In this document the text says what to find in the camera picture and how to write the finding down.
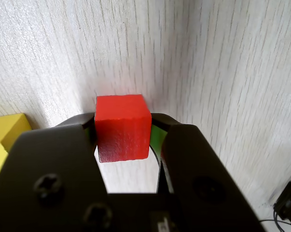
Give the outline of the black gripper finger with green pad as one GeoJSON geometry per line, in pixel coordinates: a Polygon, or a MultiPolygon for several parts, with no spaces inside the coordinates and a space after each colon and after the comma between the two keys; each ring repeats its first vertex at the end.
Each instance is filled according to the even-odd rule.
{"type": "Polygon", "coordinates": [[[200,129],[166,114],[152,125],[166,132],[161,162],[169,193],[180,205],[180,232],[263,232],[264,228],[200,129]]]}
{"type": "Polygon", "coordinates": [[[23,133],[0,171],[0,232],[109,232],[94,113],[23,133]]]}

